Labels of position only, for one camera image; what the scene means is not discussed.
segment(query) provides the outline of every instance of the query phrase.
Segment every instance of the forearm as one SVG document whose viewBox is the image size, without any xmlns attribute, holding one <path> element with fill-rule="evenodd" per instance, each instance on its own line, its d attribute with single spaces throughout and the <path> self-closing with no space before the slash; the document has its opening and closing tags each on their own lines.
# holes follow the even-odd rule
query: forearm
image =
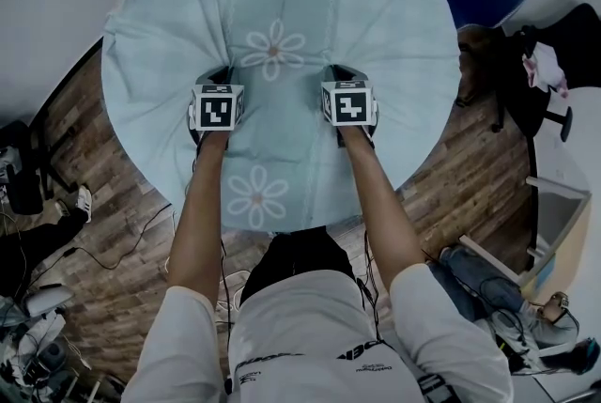
<svg viewBox="0 0 601 403">
<path fill-rule="evenodd" d="M 367 236 L 384 286 L 405 268 L 424 262 L 415 230 L 374 150 L 354 127 L 341 130 L 353 168 Z"/>
<path fill-rule="evenodd" d="M 169 258 L 170 287 L 217 303 L 221 273 L 221 173 L 226 134 L 210 134 L 196 161 Z"/>
</svg>

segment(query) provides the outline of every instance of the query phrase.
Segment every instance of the white flower print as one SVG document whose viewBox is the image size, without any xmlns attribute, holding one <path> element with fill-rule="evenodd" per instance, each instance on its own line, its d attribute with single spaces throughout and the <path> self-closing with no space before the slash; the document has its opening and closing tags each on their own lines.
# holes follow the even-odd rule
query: white flower print
<svg viewBox="0 0 601 403">
<path fill-rule="evenodd" d="M 255 31 L 248 33 L 246 43 L 258 52 L 245 55 L 240 64 L 244 68 L 263 64 L 263 77 L 275 81 L 280 75 L 281 64 L 293 69 L 302 67 L 304 59 L 291 51 L 297 51 L 305 42 L 303 34 L 290 34 L 285 38 L 284 24 L 276 19 L 271 24 L 269 36 Z"/>
<path fill-rule="evenodd" d="M 252 229 L 260 229 L 265 221 L 265 213 L 274 219 L 285 217 L 285 207 L 273 199 L 288 192 L 288 183 L 276 179 L 267 183 L 267 169 L 254 166 L 251 169 L 250 183 L 240 176 L 232 176 L 227 185 L 241 197 L 232 199 L 227 205 L 227 212 L 238 216 L 248 211 L 248 223 Z"/>
</svg>

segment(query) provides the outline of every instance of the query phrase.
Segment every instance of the hand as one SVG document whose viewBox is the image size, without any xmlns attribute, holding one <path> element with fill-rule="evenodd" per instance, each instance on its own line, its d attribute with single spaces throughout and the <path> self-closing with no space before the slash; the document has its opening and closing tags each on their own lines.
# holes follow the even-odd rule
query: hand
<svg viewBox="0 0 601 403">
<path fill-rule="evenodd" d="M 338 126 L 338 131 L 342 134 L 345 140 L 345 146 L 348 151 L 358 148 L 368 149 L 368 152 L 374 153 L 373 148 L 369 144 L 362 127 L 360 126 Z"/>
<path fill-rule="evenodd" d="M 231 131 L 212 131 L 205 135 L 200 144 L 200 149 L 197 149 L 196 161 L 198 162 L 201 155 L 209 154 L 222 158 L 227 148 L 227 140 L 230 134 Z"/>
<path fill-rule="evenodd" d="M 216 147 L 222 150 L 225 150 L 225 146 L 227 146 L 227 140 L 232 132 L 231 131 L 213 131 L 205 136 L 203 140 L 203 145 L 201 146 L 201 150 L 205 148 L 205 146 Z"/>
</svg>

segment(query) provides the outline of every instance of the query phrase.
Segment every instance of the light blue tablecloth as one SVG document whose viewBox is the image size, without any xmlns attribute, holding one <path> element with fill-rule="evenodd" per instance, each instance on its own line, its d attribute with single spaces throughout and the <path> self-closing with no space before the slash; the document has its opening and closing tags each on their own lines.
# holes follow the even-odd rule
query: light blue tablecloth
<svg viewBox="0 0 601 403">
<path fill-rule="evenodd" d="M 119 141 L 176 210 L 192 175 L 196 78 L 237 68 L 246 113 L 223 166 L 223 225 L 291 231 L 360 212 L 320 109 L 325 65 L 374 84 L 376 151 L 394 186 L 439 139 L 459 83 L 446 0 L 125 0 L 105 27 L 102 81 Z"/>
</svg>

